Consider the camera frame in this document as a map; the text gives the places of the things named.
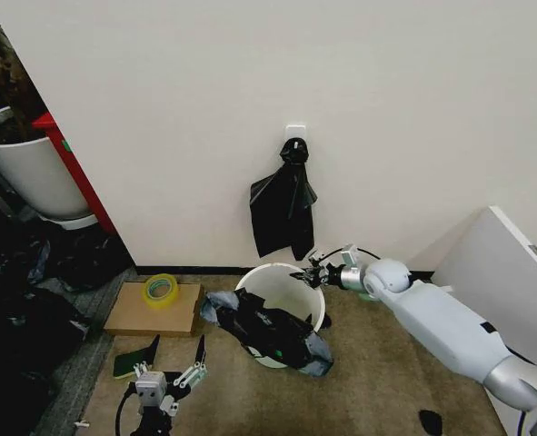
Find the power cord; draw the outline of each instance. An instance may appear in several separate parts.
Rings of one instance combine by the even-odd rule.
[[[363,248],[357,248],[357,251],[359,251],[359,252],[361,252],[361,253],[369,254],[371,257],[374,257],[374,258],[377,259],[378,261],[381,260],[381,257],[379,257],[377,254],[368,252],[367,250],[364,250]]]
[[[526,411],[521,412],[521,418],[519,419],[519,427],[516,430],[516,436],[522,436],[522,430],[524,427],[524,418],[526,418]]]
[[[131,395],[137,392],[137,389],[134,386],[133,382],[129,383],[129,387],[126,388],[121,402],[119,402],[119,407],[116,409],[116,417],[114,418],[114,434],[116,436],[121,436],[121,412],[123,411],[123,406]]]
[[[329,257],[331,257],[333,254],[337,254],[338,252],[340,252],[343,248],[338,248],[336,250],[333,250],[331,251],[330,253],[328,253],[327,255],[325,255],[324,257],[322,257],[321,259],[319,259],[319,263],[322,262],[323,260],[325,259],[328,259]],[[375,253],[372,253],[372,252],[369,252],[367,250],[364,250],[363,248],[357,248],[357,251],[361,252],[361,253],[365,253],[365,254],[369,254],[371,257],[373,257],[374,259],[377,259],[378,261],[381,260],[381,257],[379,257],[377,254]]]

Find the cardboard box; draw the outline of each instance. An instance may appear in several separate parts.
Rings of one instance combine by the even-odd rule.
[[[143,298],[144,283],[124,282],[104,329],[113,335],[189,336],[204,295],[201,284],[180,284],[177,299],[155,309]]]

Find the tape roll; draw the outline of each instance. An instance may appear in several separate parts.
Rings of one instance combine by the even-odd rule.
[[[175,277],[157,274],[144,283],[143,298],[151,307],[162,308],[171,304],[179,293]]]

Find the white plastic bucket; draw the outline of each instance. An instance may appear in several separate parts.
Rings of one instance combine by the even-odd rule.
[[[264,298],[264,307],[267,309],[284,309],[301,320],[312,315],[311,324],[318,332],[324,319],[323,291],[290,276],[291,273],[302,271],[287,263],[267,263],[247,273],[236,289],[246,288],[246,291]],[[286,368],[286,365],[270,357],[259,357],[262,354],[252,347],[248,347],[248,350],[264,366]]]

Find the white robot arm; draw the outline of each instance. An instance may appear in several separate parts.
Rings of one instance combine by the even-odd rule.
[[[451,371],[476,380],[514,409],[532,411],[537,407],[537,383],[533,386],[530,382],[537,381],[537,366],[512,354],[483,317],[438,286],[411,282],[403,263],[381,259],[367,265],[359,259],[354,245],[344,247],[342,256],[344,264],[338,267],[322,266],[313,257],[309,275],[319,283],[380,300],[403,328]],[[531,435],[537,436],[537,422]]]

